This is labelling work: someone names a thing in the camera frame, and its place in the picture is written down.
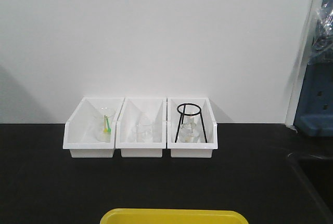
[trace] black metal stand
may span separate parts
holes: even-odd
[[[195,106],[195,107],[197,107],[199,109],[199,111],[197,113],[193,113],[193,114],[185,113],[186,106]],[[176,134],[175,142],[177,142],[177,139],[178,139],[179,128],[181,127],[181,124],[183,124],[183,122],[184,122],[184,116],[196,116],[196,115],[200,114],[201,125],[202,125],[203,134],[204,134],[204,140],[207,143],[207,137],[206,137],[206,131],[204,129],[201,107],[198,106],[198,105],[196,105],[196,104],[194,104],[194,103],[182,103],[182,104],[178,105],[177,111],[179,112],[179,114],[181,115],[181,117],[179,118],[179,123],[178,123],[178,128],[177,128],[177,134]]]

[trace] clear glassware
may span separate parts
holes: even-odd
[[[197,124],[194,123],[194,116],[186,116],[186,123],[179,129],[179,141],[197,143],[200,133],[197,130]]]
[[[110,142],[111,123],[116,111],[112,108],[100,108],[99,112],[103,115],[94,118],[94,136],[100,142]]]

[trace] storage bin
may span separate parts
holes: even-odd
[[[112,157],[123,101],[124,98],[83,98],[65,124],[63,148],[69,149],[72,157]],[[110,115],[109,126],[104,115]]]
[[[194,103],[201,107],[202,120],[206,131],[207,143],[204,138],[200,115],[194,116],[199,137],[193,142],[175,142],[180,113],[177,107],[183,103]],[[187,106],[186,112],[197,112],[194,106]],[[168,149],[171,150],[171,157],[201,157],[210,158],[212,151],[217,149],[217,123],[208,98],[168,98]]]
[[[166,98],[126,98],[117,123],[122,157],[162,157],[166,148]]]
[[[113,209],[100,224],[248,224],[239,213],[225,210]]]
[[[333,63],[306,68],[294,125],[312,137],[333,136]]]

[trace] white wall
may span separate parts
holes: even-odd
[[[311,0],[0,0],[0,122],[64,123],[83,96],[208,96],[284,123]]]

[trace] green stirring rod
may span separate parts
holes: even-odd
[[[108,125],[108,133],[111,133],[111,128],[109,125],[109,118],[106,116],[106,124]]]

